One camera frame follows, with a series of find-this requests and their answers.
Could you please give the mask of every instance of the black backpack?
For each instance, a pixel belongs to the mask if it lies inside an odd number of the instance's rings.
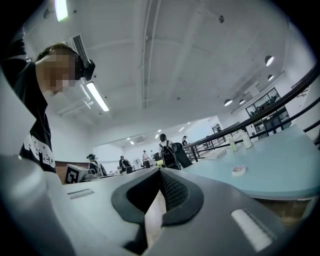
[[[177,162],[176,154],[174,150],[169,147],[169,141],[166,141],[165,146],[162,146],[161,143],[159,146],[161,148],[162,160],[165,167],[180,170],[180,165]]]

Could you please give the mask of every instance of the black metal railing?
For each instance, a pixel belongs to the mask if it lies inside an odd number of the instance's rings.
[[[184,151],[186,152],[186,154],[189,155],[190,160],[195,160],[196,162],[198,162],[198,159],[203,159],[204,157],[201,157],[201,156],[203,156],[207,152],[215,150],[215,149],[230,146],[229,143],[226,143],[227,142],[226,137],[228,135],[234,136],[240,130],[245,130],[247,126],[255,123],[256,121],[261,120],[262,118],[266,117],[267,115],[282,108],[285,104],[290,102],[292,99],[294,99],[296,96],[298,96],[301,92],[303,92],[308,86],[310,86],[310,84],[312,84],[312,82],[319,76],[319,74],[320,74],[320,65],[319,65],[319,63],[317,63],[300,81],[298,81],[293,86],[293,89],[291,91],[289,91],[285,96],[280,98],[274,104],[270,105],[268,108],[264,109],[261,112],[258,112],[254,116],[248,118],[247,120],[245,120],[239,124],[232,125],[231,127],[228,127],[218,133],[215,133],[211,136],[207,136],[206,138],[203,138],[203,139],[198,140],[194,143],[191,143],[191,144],[184,146],[183,147]],[[313,103],[311,103],[309,106],[307,106],[303,110],[301,110],[299,113],[293,115],[290,118],[287,118],[286,120],[271,127],[270,129],[261,131],[258,134],[250,136],[250,139],[254,139],[254,138],[261,136],[263,134],[268,134],[269,132],[272,132],[273,130],[275,130],[279,127],[282,127],[283,125],[285,125],[285,124],[291,122],[292,120],[298,118],[299,116],[303,115],[305,112],[307,112],[308,110],[313,108],[319,102],[320,102],[320,97],[318,99],[316,99]],[[315,123],[313,123],[312,125],[310,125],[306,129],[304,129],[303,131],[306,133],[319,125],[320,125],[320,120],[316,121]],[[240,143],[240,142],[243,142],[243,140],[240,139],[240,140],[235,141],[236,144]]]

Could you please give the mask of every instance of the gray plastic part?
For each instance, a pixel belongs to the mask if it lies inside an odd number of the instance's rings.
[[[111,203],[113,191],[152,169],[114,178],[62,185],[55,173],[29,160],[0,157],[0,196],[15,225],[41,255],[135,255],[124,249],[140,226],[124,221]],[[254,255],[231,212],[246,209],[276,238],[285,229],[270,210],[240,190],[213,179],[171,172],[203,192],[204,202],[188,222],[165,226],[142,255]],[[68,193],[92,190],[73,200]]]

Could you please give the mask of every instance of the person wearing cap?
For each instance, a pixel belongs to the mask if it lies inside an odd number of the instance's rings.
[[[187,138],[187,136],[183,136],[183,138],[182,138],[182,145],[183,145],[183,146],[188,145],[188,143],[187,143],[187,141],[186,141],[186,138]]]
[[[120,156],[119,166],[121,167],[120,174],[127,174],[126,168],[131,166],[131,163],[122,155]]]
[[[142,154],[142,161],[144,162],[145,168],[147,169],[150,168],[149,158],[145,150],[143,151],[143,154]]]
[[[108,176],[105,168],[102,166],[102,164],[99,164],[97,162],[98,157],[96,157],[95,154],[89,154],[87,157],[89,159],[89,169],[94,169],[95,173],[99,176]]]
[[[85,66],[80,56],[63,43],[44,49],[32,61],[27,57],[23,28],[14,36],[1,63],[3,73],[17,97],[36,121],[25,138],[19,155],[36,162],[44,171],[56,173],[51,130],[46,116],[44,93],[52,96],[63,87],[74,86],[81,77],[91,79],[95,65]]]

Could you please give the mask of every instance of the bottle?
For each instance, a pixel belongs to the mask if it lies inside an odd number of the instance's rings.
[[[235,141],[234,141],[234,138],[232,137],[232,135],[230,134],[229,135],[229,143],[230,143],[230,148],[233,152],[236,152],[238,149],[236,147],[236,144],[235,144]]]
[[[242,139],[243,139],[244,147],[246,149],[251,148],[253,146],[251,139],[250,139],[247,132],[243,132]]]

